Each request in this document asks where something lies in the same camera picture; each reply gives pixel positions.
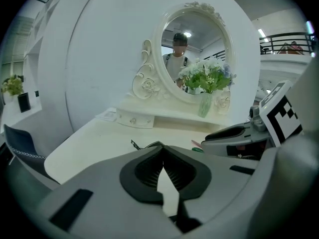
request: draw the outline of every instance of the gray chair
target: gray chair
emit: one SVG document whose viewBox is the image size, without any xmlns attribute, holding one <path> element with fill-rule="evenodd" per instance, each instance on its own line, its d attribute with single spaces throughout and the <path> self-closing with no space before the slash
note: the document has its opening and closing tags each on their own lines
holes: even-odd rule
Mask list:
<svg viewBox="0 0 319 239">
<path fill-rule="evenodd" d="M 4 125 L 5 141 L 13 155 L 43 176 L 52 179 L 44 169 L 46 157 L 36 153 L 31 135 L 23 130 Z"/>
</svg>

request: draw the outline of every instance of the white vanity table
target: white vanity table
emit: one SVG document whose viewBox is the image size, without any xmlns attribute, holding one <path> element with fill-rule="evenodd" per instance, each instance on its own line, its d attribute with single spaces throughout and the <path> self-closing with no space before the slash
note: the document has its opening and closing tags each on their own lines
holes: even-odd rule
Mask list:
<svg viewBox="0 0 319 239">
<path fill-rule="evenodd" d="M 3 125 L 6 124 L 10 127 L 18 127 L 17 124 L 23 121 L 24 119 L 35 116 L 42 110 L 39 97 L 33 97 L 29 99 L 30 101 L 30 110 L 21 112 L 19 108 L 19 103 L 17 100 L 8 103 L 3 108 L 3 114 L 1 118 L 1 135 L 4 135 Z"/>
<path fill-rule="evenodd" d="M 134 128 L 117 122 L 93 119 L 71 135 L 46 159 L 46 172 L 59 183 L 64 183 L 88 166 L 117 157 L 160 141 L 186 149 L 196 147 L 191 140 L 202 142 L 211 130 L 202 123 L 156 118 L 152 129 Z"/>
</svg>

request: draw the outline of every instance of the white t-shirt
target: white t-shirt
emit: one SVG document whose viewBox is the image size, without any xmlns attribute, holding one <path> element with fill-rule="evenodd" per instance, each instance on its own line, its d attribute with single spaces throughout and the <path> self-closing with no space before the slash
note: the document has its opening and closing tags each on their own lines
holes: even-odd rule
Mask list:
<svg viewBox="0 0 319 239">
<path fill-rule="evenodd" d="M 167 63 L 166 69 L 168 71 L 168 74 L 170 75 L 173 81 L 176 81 L 179 78 L 178 77 L 179 72 L 184 67 L 185 56 L 182 55 L 180 57 L 175 57 L 173 54 L 171 54 L 171 56 L 169 57 L 169 60 L 167 61 L 166 60 L 167 55 L 168 54 L 163 55 L 164 64 L 166 65 Z M 191 64 L 191 61 L 187 58 L 186 66 L 190 64 Z"/>
</svg>

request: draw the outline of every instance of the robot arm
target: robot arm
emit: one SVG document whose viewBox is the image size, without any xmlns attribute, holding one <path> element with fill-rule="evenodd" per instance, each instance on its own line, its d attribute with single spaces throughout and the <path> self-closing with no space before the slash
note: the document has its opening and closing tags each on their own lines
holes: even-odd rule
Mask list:
<svg viewBox="0 0 319 239">
<path fill-rule="evenodd" d="M 251 107 L 250 122 L 208 135 L 201 143 L 205 153 L 236 156 L 236 146 L 267 141 L 270 146 L 279 147 L 289 137 L 299 134 L 301 123 L 286 97 L 291 86 L 290 81 L 279 82 L 258 107 Z"/>
</svg>

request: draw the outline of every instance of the person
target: person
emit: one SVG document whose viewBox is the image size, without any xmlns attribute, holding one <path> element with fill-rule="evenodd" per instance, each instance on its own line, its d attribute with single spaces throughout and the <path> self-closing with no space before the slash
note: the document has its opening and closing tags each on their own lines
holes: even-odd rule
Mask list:
<svg viewBox="0 0 319 239">
<path fill-rule="evenodd" d="M 303 50 L 299 45 L 297 45 L 297 43 L 296 43 L 295 41 L 293 41 L 293 42 L 291 43 L 291 46 L 292 46 L 294 49 L 298 50 L 302 55 L 304 54 L 304 53 L 303 53 L 304 50 Z"/>
<path fill-rule="evenodd" d="M 178 74 L 184 67 L 191 64 L 191 61 L 185 56 L 187 42 L 186 35 L 182 33 L 175 34 L 173 38 L 173 53 L 163 55 L 168 74 L 179 88 L 183 85 L 183 82 Z"/>
</svg>

